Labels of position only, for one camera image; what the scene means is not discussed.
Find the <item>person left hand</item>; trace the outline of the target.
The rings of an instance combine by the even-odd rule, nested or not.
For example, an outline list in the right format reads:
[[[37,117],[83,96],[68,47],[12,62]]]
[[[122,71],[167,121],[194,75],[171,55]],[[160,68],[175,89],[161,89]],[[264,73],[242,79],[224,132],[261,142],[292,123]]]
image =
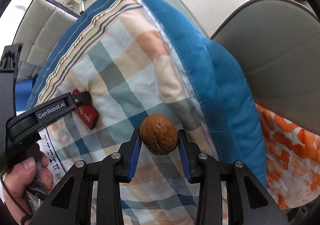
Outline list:
[[[53,187],[53,175],[48,170],[48,159],[43,152],[40,152],[42,174],[40,177],[41,183],[46,187],[47,191],[50,192]],[[9,171],[4,178],[4,184],[10,192],[11,196],[16,202],[24,209],[25,212],[31,214],[31,211],[27,205],[27,202],[23,198],[25,187],[29,185],[35,178],[36,175],[36,162],[33,157],[29,157],[23,162],[16,164],[11,171]],[[8,193],[3,189],[3,195],[5,204],[8,211],[12,215],[13,219],[21,224],[21,219],[25,216],[25,213],[15,204],[10,198]]]

